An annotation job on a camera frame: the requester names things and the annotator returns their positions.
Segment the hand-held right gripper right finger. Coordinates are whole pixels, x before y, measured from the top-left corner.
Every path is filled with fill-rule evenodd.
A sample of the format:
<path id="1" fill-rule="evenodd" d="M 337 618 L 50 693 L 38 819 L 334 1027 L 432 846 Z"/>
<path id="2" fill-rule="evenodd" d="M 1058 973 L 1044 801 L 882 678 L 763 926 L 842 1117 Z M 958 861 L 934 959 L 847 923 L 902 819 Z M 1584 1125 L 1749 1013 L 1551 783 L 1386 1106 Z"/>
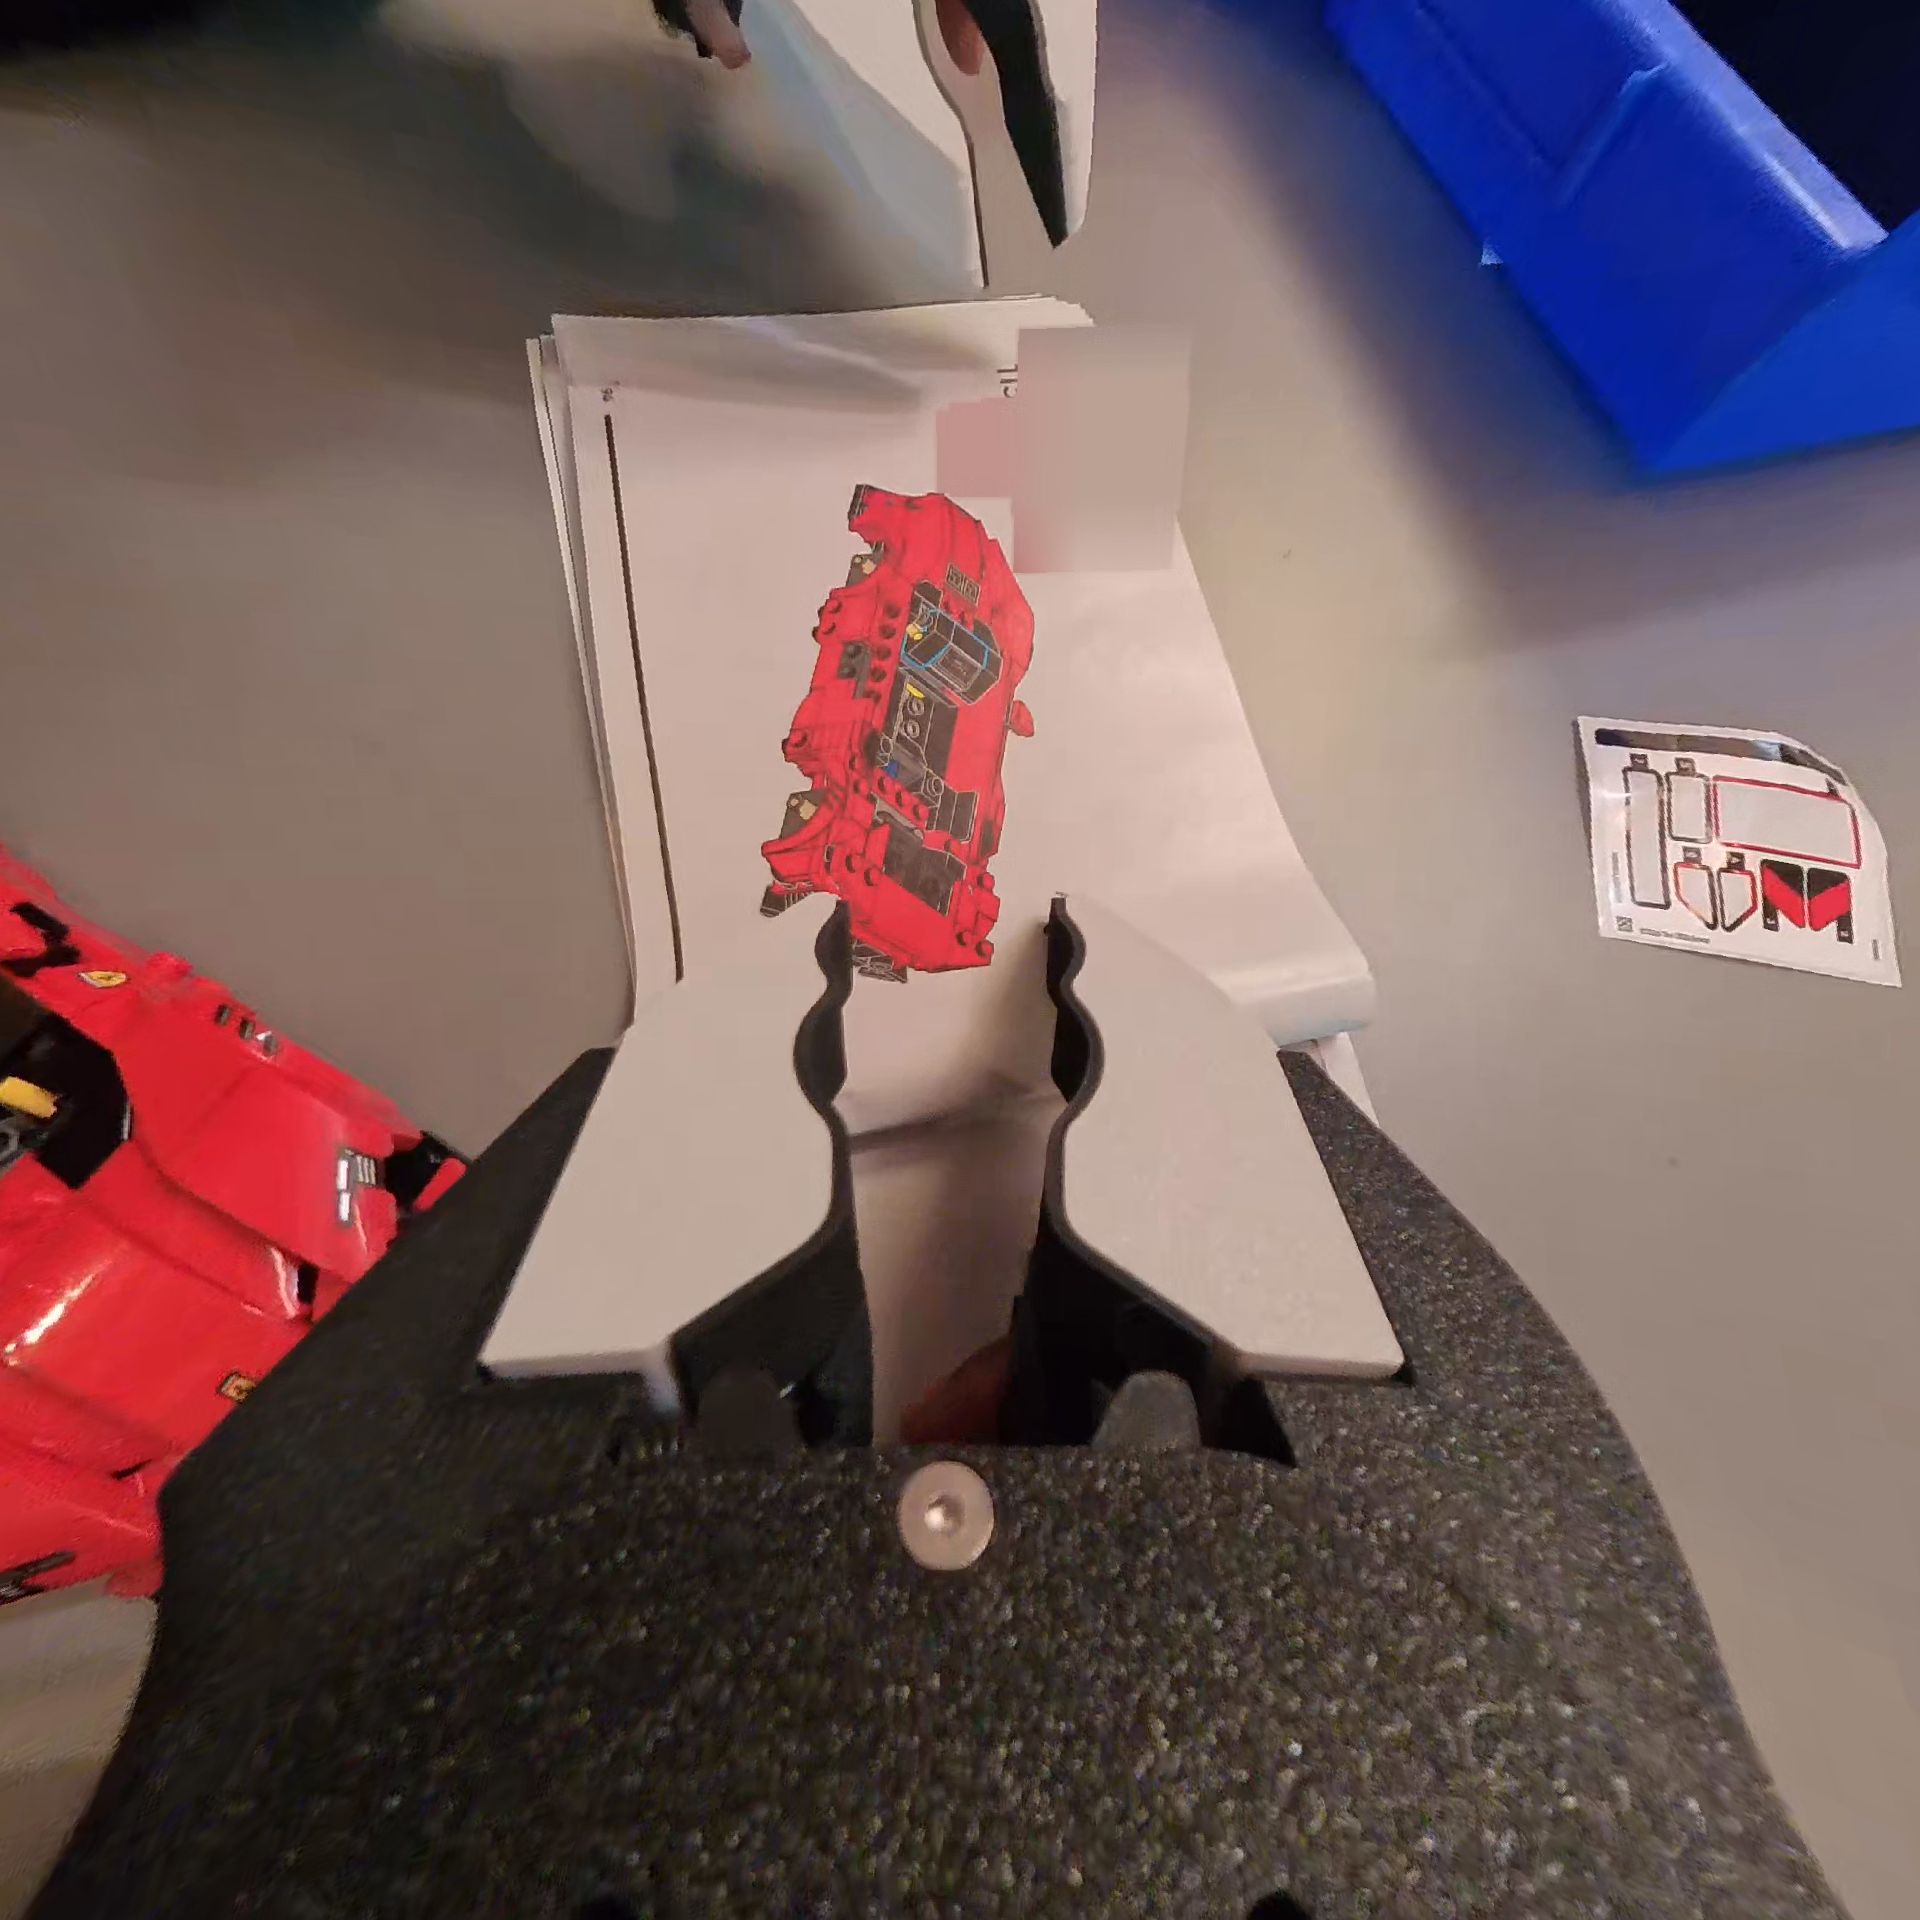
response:
<path id="1" fill-rule="evenodd" d="M 1067 1380 L 1389 1380 L 1404 1347 L 1280 1046 L 1085 892 L 1046 923 L 1055 1013 L 1027 1299 Z"/>

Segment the blue plastic bin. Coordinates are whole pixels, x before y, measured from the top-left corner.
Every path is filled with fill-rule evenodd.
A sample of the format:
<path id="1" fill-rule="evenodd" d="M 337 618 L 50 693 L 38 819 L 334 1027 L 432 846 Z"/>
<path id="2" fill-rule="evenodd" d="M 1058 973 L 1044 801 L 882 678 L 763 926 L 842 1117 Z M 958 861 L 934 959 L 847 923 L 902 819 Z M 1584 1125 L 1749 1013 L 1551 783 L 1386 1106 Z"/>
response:
<path id="1" fill-rule="evenodd" d="M 1914 4 L 1325 4 L 1643 473 L 1917 428 Z"/>

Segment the lego instruction booklet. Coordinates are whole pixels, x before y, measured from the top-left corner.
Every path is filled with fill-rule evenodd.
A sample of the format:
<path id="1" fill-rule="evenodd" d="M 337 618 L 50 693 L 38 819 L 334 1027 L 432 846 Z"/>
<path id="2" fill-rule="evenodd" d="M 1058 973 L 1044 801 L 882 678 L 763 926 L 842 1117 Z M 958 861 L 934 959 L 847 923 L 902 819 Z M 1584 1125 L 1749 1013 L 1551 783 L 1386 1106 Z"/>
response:
<path id="1" fill-rule="evenodd" d="M 636 1007 L 847 905 L 862 1268 L 887 1364 L 943 1375 L 1041 1230 L 1058 894 L 1280 1050 L 1374 1013 L 1178 528 L 1186 349 L 1027 298 L 532 357 Z"/>

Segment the lego sticker sheet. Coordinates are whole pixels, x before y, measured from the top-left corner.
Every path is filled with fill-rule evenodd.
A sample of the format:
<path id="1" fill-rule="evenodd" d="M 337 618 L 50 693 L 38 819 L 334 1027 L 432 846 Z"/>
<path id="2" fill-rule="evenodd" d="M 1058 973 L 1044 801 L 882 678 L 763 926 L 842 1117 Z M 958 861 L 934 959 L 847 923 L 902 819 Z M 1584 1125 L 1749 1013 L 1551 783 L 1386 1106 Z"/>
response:
<path id="1" fill-rule="evenodd" d="M 1902 986 L 1884 831 L 1780 730 L 1582 715 L 1604 942 Z"/>

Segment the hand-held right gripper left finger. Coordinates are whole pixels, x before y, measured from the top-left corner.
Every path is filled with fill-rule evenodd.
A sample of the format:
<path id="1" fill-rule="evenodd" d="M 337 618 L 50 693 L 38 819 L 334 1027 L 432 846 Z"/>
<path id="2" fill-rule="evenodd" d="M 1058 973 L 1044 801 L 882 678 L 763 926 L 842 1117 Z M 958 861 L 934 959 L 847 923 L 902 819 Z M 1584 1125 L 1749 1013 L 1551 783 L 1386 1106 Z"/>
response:
<path id="1" fill-rule="evenodd" d="M 502 1302 L 502 1380 L 809 1380 L 867 1307 L 847 1130 L 844 902 L 644 1000 Z"/>

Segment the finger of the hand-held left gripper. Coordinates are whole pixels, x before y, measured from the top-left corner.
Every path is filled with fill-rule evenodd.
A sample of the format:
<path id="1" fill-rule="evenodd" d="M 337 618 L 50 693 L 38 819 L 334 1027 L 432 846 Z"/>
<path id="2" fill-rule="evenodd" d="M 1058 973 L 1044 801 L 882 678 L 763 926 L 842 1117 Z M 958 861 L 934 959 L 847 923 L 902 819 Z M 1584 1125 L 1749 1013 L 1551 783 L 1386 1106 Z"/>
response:
<path id="1" fill-rule="evenodd" d="M 1046 240 L 1066 245 L 1092 189 L 1099 4 L 968 4 L 1002 121 Z"/>
<path id="2" fill-rule="evenodd" d="M 987 290 L 973 155 L 918 4 L 743 4 L 753 72 L 856 212 L 946 296 Z"/>

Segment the red lego car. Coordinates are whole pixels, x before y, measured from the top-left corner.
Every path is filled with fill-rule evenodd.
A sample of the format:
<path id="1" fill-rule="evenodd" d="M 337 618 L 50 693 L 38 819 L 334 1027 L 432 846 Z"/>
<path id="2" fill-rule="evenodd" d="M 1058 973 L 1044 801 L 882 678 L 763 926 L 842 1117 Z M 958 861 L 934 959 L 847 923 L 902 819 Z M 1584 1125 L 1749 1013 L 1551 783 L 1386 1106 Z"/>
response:
<path id="1" fill-rule="evenodd" d="M 157 1500 L 468 1171 L 4 851 L 4 1606 L 157 1594 Z"/>

